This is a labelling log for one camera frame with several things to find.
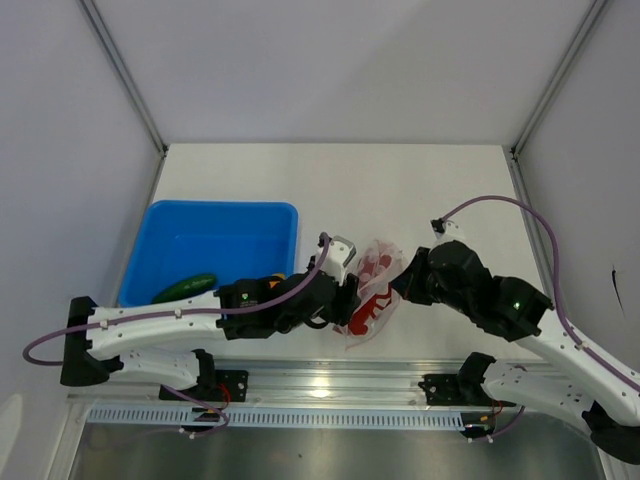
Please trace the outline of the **red toy lobster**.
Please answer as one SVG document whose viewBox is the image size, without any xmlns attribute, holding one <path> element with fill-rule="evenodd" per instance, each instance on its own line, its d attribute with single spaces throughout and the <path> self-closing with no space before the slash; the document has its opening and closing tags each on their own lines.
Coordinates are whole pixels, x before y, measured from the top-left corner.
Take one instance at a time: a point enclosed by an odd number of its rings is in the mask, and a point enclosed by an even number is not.
<svg viewBox="0 0 640 480">
<path fill-rule="evenodd" d="M 348 333 L 356 337 L 375 335 L 392 317 L 399 301 L 399 295 L 390 286 L 374 294 L 352 315 Z"/>
</svg>

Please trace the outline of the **orange yellow toy mango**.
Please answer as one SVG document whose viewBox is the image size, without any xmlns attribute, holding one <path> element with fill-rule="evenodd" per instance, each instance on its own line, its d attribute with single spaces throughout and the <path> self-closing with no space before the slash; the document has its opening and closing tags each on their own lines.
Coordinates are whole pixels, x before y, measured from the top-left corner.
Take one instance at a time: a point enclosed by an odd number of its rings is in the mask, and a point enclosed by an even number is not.
<svg viewBox="0 0 640 480">
<path fill-rule="evenodd" d="M 267 278 L 267 286 L 270 290 L 278 288 L 284 281 L 286 276 L 283 273 L 276 273 Z"/>
</svg>

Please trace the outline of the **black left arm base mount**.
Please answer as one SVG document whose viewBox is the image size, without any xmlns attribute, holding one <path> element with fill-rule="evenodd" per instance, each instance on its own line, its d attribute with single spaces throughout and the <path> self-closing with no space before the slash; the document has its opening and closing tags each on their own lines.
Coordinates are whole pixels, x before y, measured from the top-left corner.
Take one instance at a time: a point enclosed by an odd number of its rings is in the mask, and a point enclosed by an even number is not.
<svg viewBox="0 0 640 480">
<path fill-rule="evenodd" d="M 247 370 L 214 370 L 201 380 L 198 375 L 183 374 L 173 388 L 198 401 L 239 402 L 246 400 L 249 372 Z"/>
</svg>

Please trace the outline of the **clear pink zip top bag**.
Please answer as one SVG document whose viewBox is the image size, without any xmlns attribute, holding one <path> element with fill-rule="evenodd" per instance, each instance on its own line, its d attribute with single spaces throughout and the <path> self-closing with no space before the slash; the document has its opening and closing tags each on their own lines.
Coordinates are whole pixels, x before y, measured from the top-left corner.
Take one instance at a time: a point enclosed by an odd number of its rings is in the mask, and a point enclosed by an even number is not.
<svg viewBox="0 0 640 480">
<path fill-rule="evenodd" d="M 358 348 L 375 338 L 386 326 L 400 303 L 400 295 L 391 281 L 406 268 L 407 261 L 396 244 L 372 240 L 349 272 L 359 280 L 357 291 L 361 303 L 343 327 L 333 331 L 344 340 L 346 350 Z"/>
</svg>

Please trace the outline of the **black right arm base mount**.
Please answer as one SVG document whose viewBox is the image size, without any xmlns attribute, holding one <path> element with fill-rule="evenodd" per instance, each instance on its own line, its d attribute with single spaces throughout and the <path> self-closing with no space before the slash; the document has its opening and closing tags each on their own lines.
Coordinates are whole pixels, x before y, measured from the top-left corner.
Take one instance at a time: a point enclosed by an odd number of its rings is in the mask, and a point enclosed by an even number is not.
<svg viewBox="0 0 640 480">
<path fill-rule="evenodd" d="M 490 407 L 496 402 L 483 390 L 481 378 L 462 374 L 425 374 L 418 387 L 429 406 Z"/>
</svg>

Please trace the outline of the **dark green toy cucumber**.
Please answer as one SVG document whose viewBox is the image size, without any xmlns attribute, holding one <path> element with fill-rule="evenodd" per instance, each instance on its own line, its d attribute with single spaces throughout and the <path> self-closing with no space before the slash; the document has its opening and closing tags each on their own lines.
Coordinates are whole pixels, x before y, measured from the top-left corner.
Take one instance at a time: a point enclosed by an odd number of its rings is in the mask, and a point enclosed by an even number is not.
<svg viewBox="0 0 640 480">
<path fill-rule="evenodd" d="M 168 303 L 188 299 L 212 290 L 217 283 L 217 277 L 211 273 L 198 274 L 180 280 L 156 294 L 152 304 Z"/>
</svg>

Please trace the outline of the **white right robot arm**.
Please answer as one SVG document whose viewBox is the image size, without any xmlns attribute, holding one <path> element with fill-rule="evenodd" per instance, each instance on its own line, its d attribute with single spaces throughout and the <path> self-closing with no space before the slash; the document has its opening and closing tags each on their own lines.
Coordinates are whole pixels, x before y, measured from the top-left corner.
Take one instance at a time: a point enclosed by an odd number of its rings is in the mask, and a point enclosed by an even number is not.
<svg viewBox="0 0 640 480">
<path fill-rule="evenodd" d="M 538 289 L 516 277 L 492 275 L 473 250 L 456 240 L 419 248 L 390 286 L 412 304 L 452 308 L 483 332 L 548 361 L 567 378 L 561 383 L 537 377 L 473 352 L 456 375 L 464 401 L 499 400 L 532 408 L 586 434 L 610 456 L 638 464 L 638 375 L 599 347 L 577 344 Z"/>
</svg>

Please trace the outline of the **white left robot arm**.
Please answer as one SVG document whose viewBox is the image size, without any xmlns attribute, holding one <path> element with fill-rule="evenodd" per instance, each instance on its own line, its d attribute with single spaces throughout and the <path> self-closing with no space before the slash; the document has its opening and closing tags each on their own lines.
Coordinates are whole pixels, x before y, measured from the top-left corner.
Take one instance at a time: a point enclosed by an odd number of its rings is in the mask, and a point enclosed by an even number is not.
<svg viewBox="0 0 640 480">
<path fill-rule="evenodd" d="M 148 381 L 207 399 L 217 387 L 207 343 L 262 340 L 302 325 L 322 329 L 350 320 L 360 304 L 355 275 L 338 282 L 320 272 L 308 284 L 304 278 L 239 280 L 191 298 L 124 309 L 76 297 L 60 382 L 86 387 L 109 379 Z"/>
</svg>

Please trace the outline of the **blue plastic bin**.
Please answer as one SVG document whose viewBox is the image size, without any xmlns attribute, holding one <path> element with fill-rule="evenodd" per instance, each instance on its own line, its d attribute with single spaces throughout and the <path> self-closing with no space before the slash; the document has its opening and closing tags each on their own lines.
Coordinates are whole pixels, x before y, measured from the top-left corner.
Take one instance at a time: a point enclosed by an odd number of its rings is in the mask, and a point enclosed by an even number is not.
<svg viewBox="0 0 640 480">
<path fill-rule="evenodd" d="M 199 274 L 220 285 L 294 272 L 298 211 L 283 202 L 161 200 L 146 211 L 118 303 L 149 304 L 165 288 Z"/>
</svg>

